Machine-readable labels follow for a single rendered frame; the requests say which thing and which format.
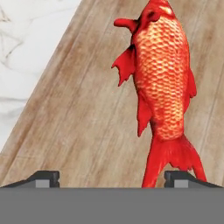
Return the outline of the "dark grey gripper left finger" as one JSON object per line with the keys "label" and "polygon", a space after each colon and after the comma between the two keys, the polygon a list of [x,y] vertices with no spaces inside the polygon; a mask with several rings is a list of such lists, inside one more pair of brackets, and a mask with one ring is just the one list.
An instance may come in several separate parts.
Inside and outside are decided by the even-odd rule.
{"label": "dark grey gripper left finger", "polygon": [[29,178],[4,185],[3,188],[30,187],[30,188],[54,188],[60,186],[59,171],[36,171]]}

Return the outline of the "wooden cutting board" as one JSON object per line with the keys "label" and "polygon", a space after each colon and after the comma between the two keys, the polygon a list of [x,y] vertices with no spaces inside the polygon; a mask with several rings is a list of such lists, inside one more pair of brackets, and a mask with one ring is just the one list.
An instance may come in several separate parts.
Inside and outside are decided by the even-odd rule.
{"label": "wooden cutting board", "polygon": [[[116,18],[148,0],[82,0],[0,153],[0,186],[57,170],[66,187],[138,187],[151,132],[137,131],[137,94],[113,61],[130,43]],[[224,0],[170,0],[187,35],[198,93],[185,133],[207,179],[224,186]]]}

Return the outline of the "red orange fish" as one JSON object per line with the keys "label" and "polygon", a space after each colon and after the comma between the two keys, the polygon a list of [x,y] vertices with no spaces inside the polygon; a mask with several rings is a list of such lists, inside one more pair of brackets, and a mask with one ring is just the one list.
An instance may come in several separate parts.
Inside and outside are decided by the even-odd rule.
{"label": "red orange fish", "polygon": [[137,19],[118,18],[131,32],[129,47],[113,62],[119,81],[133,78],[137,133],[151,127],[143,187],[153,187],[166,165],[194,171],[205,181],[200,156],[184,132],[184,115],[197,94],[187,37],[168,0],[149,0]]}

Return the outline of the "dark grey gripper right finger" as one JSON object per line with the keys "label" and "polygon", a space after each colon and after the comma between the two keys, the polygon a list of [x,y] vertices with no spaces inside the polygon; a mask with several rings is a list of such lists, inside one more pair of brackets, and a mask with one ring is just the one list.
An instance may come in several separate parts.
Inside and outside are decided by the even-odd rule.
{"label": "dark grey gripper right finger", "polygon": [[195,178],[187,171],[166,171],[164,179],[164,187],[166,188],[220,188],[219,185]]}

